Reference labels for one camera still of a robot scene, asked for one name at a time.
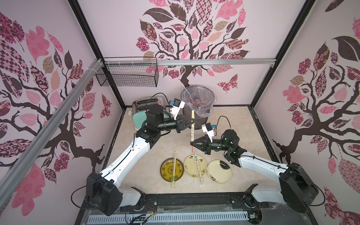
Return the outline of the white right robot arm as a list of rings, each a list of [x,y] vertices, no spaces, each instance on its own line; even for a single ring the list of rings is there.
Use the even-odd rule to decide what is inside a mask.
[[[211,151],[224,151],[225,159],[232,165],[257,172],[277,183],[276,187],[254,187],[250,194],[258,203],[283,203],[298,213],[306,213],[313,206],[319,188],[310,179],[303,167],[273,162],[256,156],[239,146],[239,137],[232,129],[220,139],[208,134],[194,141],[191,146],[209,155]]]

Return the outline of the disposable chopsticks red print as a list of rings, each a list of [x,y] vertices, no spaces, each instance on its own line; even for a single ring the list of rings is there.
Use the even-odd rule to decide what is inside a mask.
[[[192,124],[191,124],[191,139],[190,142],[192,143],[195,139],[195,111],[192,110],[191,111],[191,119],[192,119]]]

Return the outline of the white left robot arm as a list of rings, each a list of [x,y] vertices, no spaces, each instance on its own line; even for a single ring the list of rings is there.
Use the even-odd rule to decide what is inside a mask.
[[[194,121],[179,114],[185,103],[171,101],[170,111],[160,105],[152,105],[146,111],[146,120],[135,133],[127,149],[100,173],[92,172],[86,180],[85,200],[95,209],[110,216],[123,206],[144,204],[144,193],[136,188],[120,190],[119,187],[138,160],[160,139],[162,131],[175,130],[177,133],[187,129]]]

